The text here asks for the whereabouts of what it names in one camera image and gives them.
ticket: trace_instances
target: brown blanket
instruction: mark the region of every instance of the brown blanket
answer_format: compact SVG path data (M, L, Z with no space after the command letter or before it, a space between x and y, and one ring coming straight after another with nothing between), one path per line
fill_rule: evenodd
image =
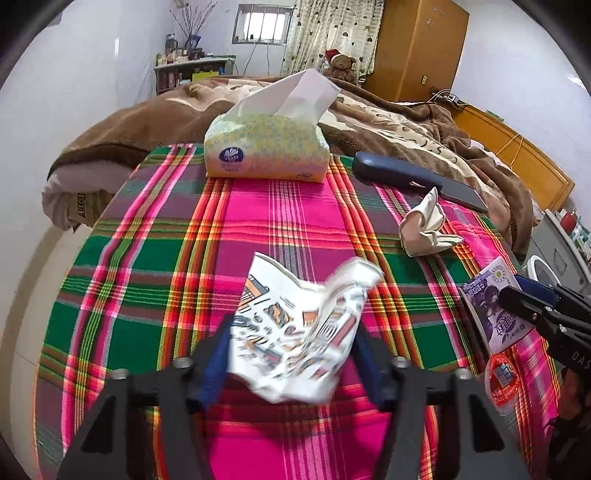
M49 173L92 160L135 167L159 146L203 142L214 118L278 78L214 77L120 110L72 142ZM432 103L397 105L333 81L341 93L319 122L333 153L353 156L363 150L395 156L470 185L488 205L491 221L516 257L525 257L533 216L525 184L481 150L469 148L470 138L446 109Z

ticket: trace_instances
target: plastic container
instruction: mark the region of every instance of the plastic container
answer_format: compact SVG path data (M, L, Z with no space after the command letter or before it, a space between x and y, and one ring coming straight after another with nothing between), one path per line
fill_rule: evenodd
M577 226L577 216L574 212L567 212L560 220L560 226L564 229L567 235L573 233L574 227Z
M517 403L519 375L503 353L492 355L484 373L486 395L491 399L500 415L509 415Z

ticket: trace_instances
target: curtain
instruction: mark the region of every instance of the curtain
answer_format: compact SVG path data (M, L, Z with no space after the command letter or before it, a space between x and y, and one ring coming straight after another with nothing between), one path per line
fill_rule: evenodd
M331 48L357 60L358 75L374 70L384 0L297 0L281 74L320 70Z

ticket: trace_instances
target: red bottle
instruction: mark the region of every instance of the red bottle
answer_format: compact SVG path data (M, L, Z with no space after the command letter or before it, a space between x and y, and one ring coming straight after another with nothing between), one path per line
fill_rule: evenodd
M560 226L567 235L570 235L577 226L577 216L573 212L566 212L560 221Z

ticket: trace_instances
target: cloth glove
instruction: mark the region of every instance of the cloth glove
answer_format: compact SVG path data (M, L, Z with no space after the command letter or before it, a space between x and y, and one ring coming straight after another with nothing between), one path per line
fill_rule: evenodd
M436 254L464 241L461 236L439 232L446 217L438 199L433 187L400 223L400 242L409 257Z

